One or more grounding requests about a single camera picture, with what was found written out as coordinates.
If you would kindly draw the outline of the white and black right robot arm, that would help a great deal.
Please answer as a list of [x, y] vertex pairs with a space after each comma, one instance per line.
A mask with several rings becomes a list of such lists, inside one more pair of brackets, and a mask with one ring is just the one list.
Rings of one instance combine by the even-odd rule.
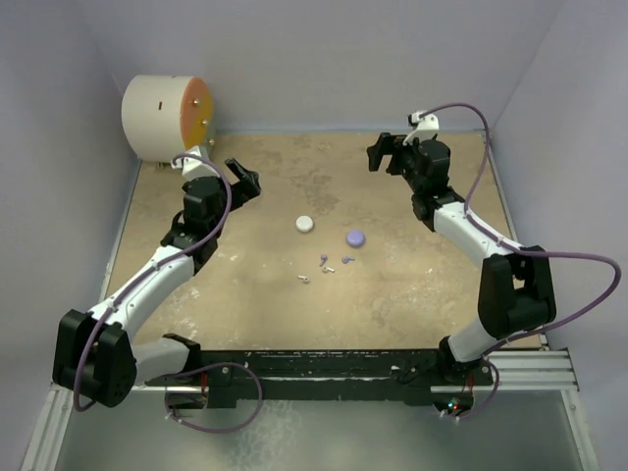
[[417, 220], [452, 242], [481, 270], [476, 319], [439, 344], [436, 369], [444, 382], [460, 383], [490, 348], [554, 320], [555, 297], [544, 250], [495, 233], [466, 208], [465, 199], [449, 184], [450, 150], [443, 142], [431, 137], [406, 145], [402, 135], [383, 132], [368, 147], [367, 156], [372, 172], [390, 157], [387, 172], [407, 182]]

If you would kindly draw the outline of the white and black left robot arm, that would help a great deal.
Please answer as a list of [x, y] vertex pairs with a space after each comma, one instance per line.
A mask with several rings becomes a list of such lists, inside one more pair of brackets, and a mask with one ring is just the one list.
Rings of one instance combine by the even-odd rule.
[[236, 159], [225, 162], [237, 181], [208, 159], [192, 153], [171, 162], [185, 179], [183, 208], [146, 264], [121, 288], [85, 312], [61, 319], [52, 380], [73, 394], [84, 412], [99, 403], [114, 407], [136, 383], [170, 375], [181, 385], [198, 380], [199, 347], [177, 335], [133, 346], [132, 341], [157, 308], [209, 261], [231, 212], [261, 193], [259, 175]]

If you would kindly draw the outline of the white earbud charging case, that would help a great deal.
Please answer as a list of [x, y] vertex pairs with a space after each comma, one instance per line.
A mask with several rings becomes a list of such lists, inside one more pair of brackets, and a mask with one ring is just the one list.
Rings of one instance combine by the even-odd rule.
[[299, 216], [295, 220], [295, 227], [300, 233], [307, 234], [314, 229], [314, 221], [309, 216]]

